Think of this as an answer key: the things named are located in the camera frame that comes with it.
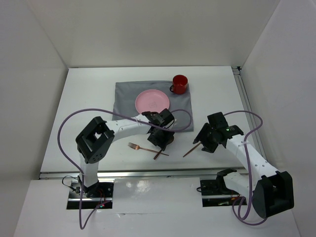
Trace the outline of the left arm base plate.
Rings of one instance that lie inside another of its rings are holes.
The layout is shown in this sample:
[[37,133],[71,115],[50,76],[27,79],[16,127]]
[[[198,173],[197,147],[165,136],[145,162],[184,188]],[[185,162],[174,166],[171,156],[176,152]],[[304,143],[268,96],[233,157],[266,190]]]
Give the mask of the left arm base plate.
[[[79,182],[72,182],[68,195],[67,210],[79,210],[81,185]],[[114,183],[100,182],[92,194],[83,193],[82,209],[94,209],[97,205],[102,204],[99,209],[112,209],[113,206]]]

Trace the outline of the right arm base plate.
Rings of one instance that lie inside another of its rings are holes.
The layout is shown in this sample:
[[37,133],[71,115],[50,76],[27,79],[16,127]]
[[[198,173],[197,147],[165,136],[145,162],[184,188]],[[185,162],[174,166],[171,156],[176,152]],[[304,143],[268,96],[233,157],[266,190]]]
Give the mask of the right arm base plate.
[[235,201],[239,205],[241,201],[239,193],[219,185],[217,180],[200,180],[197,192],[201,194],[203,207],[232,206]]

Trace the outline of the brown wooden spoon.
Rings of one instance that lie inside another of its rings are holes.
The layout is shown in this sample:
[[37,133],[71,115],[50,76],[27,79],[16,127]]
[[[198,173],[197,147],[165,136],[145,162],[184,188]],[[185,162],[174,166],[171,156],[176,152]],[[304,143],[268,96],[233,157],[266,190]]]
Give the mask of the brown wooden spoon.
[[[171,138],[169,139],[169,141],[166,143],[166,146],[168,146],[169,144],[171,144],[173,141],[174,141],[174,137],[171,137]],[[164,149],[161,149],[161,150],[154,156],[154,160],[156,160],[156,159],[159,157],[159,155],[162,154],[162,151],[164,151]]]

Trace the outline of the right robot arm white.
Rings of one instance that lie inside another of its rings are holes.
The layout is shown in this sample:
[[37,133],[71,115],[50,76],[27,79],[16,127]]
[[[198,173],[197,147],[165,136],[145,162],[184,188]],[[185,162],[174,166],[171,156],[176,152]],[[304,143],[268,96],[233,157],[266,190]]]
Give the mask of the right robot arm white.
[[201,187],[222,194],[237,192],[248,199],[250,207],[262,219],[267,219],[294,207],[293,180],[287,172],[280,172],[268,163],[248,142],[249,133],[237,125],[229,125],[222,112],[208,115],[205,123],[194,139],[203,146],[202,151],[214,153],[222,145],[230,151],[248,171],[244,177],[236,169],[227,168],[217,173],[213,186]]

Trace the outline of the pink plate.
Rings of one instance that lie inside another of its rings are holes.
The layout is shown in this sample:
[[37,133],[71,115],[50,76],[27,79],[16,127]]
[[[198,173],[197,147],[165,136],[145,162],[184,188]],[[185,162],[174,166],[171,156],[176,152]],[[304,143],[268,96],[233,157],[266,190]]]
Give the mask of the pink plate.
[[135,108],[138,113],[158,112],[169,109],[170,101],[168,96],[156,89],[149,89],[141,92],[135,100]]

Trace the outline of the red mug black handle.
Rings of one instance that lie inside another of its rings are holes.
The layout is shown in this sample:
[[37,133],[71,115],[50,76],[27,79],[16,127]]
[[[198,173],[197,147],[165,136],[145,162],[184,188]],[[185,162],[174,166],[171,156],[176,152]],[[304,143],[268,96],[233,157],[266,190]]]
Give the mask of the red mug black handle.
[[177,95],[182,95],[186,92],[188,79],[184,75],[176,75],[172,80],[172,85],[169,90]]

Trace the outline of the grey cloth placemat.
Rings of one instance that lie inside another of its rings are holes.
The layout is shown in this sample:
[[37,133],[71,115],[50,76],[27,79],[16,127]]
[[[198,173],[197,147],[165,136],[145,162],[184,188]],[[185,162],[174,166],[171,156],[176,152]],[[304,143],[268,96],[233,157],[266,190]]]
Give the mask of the grey cloth placemat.
[[156,89],[165,93],[170,101],[169,110],[184,109],[192,114],[190,89],[182,95],[172,93],[169,88],[172,82],[166,80],[150,80],[150,81],[128,81],[117,82],[115,87],[115,102],[113,112],[128,117],[134,117],[139,113],[135,107],[137,96],[148,89]]

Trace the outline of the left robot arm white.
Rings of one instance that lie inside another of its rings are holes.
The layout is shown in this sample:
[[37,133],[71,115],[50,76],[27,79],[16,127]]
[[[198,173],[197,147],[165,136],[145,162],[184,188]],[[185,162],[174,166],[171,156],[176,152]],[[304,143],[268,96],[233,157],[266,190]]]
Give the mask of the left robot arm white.
[[105,121],[101,117],[93,118],[76,138],[83,171],[79,176],[80,192],[86,197],[98,194],[99,161],[105,157],[113,142],[134,135],[149,134],[148,141],[164,151],[174,139],[174,132],[166,131],[174,120],[168,109],[160,113],[143,112],[131,120]]

